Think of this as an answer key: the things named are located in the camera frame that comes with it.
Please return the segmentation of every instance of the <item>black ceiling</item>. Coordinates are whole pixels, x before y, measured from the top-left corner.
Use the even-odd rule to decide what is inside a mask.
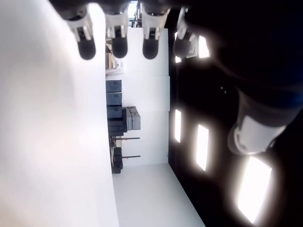
[[[233,202],[246,159],[233,155],[227,147],[227,134],[237,118],[238,93],[211,59],[174,62],[177,18],[178,11],[171,11],[166,24],[170,56],[169,164],[206,227],[250,226]],[[182,111],[181,143],[174,139],[175,109]],[[198,124],[210,133],[207,172],[195,163]],[[260,215],[259,226],[303,226],[302,126],[301,112],[271,150],[257,155],[273,168],[270,202]]]

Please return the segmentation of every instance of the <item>white wall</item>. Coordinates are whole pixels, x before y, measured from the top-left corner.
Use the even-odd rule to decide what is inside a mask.
[[[84,61],[46,0],[0,1],[0,226],[118,227],[109,162],[105,18]]]
[[[122,142],[124,156],[141,155],[141,158],[124,159],[124,165],[167,163],[170,109],[168,31],[164,29],[162,32],[159,52],[153,60],[143,56],[142,28],[129,28],[127,40],[125,73],[107,77],[122,80],[122,105],[136,106],[141,116],[141,130],[124,134],[124,137],[141,139]]]
[[[120,227],[205,227],[168,164],[113,176]]]

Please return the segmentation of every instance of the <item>rectangular light panel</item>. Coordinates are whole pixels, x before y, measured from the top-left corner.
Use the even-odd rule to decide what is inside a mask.
[[[208,129],[198,125],[196,162],[205,171],[208,152]]]
[[[210,57],[210,54],[206,45],[206,39],[202,36],[199,36],[199,58],[208,57]]]
[[[239,210],[254,223],[268,188],[271,168],[251,156],[246,166],[239,195]]]
[[[181,59],[179,57],[176,56],[175,58],[176,58],[176,63],[181,62]]]
[[[175,139],[181,142],[181,111],[179,110],[175,113]]]

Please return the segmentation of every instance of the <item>gray storage box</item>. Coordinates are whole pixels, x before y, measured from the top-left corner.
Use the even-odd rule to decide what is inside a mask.
[[[135,106],[130,107],[129,111],[132,115],[132,129],[133,130],[140,130],[141,129],[141,117],[136,109]]]
[[[107,107],[107,118],[122,118],[122,107]]]
[[[122,92],[122,80],[107,80],[106,93]]]
[[[122,93],[106,93],[106,105],[122,106]]]
[[[132,129],[140,130],[141,129],[141,117],[138,112],[131,112],[132,114]]]
[[[129,111],[129,109],[125,109],[126,110],[126,123],[127,123],[127,130],[132,130],[132,114]]]

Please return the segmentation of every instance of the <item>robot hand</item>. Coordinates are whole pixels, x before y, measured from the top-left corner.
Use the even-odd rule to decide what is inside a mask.
[[[93,58],[96,50],[87,11],[91,1],[50,2],[75,34],[82,58]],[[113,54],[123,58],[127,54],[129,1],[97,2],[105,13],[107,33],[113,39]],[[238,119],[228,137],[229,149],[241,155],[264,152],[303,107],[303,59],[300,54],[303,37],[299,38],[296,33],[296,28],[302,27],[303,13],[294,7],[289,11],[291,16],[284,16],[281,22],[279,12],[273,12],[271,5],[257,1],[252,5],[255,6],[252,13],[239,11],[245,3],[237,0],[208,1],[203,9],[194,7],[195,4],[199,3],[193,0],[142,0],[143,54],[147,59],[157,56],[159,37],[170,8],[181,8],[174,54],[184,58],[195,35],[206,38],[213,62],[233,80],[239,91]],[[252,19],[259,11],[258,20]],[[199,20],[194,20],[193,15],[199,15]],[[256,46],[262,50],[261,55]]]

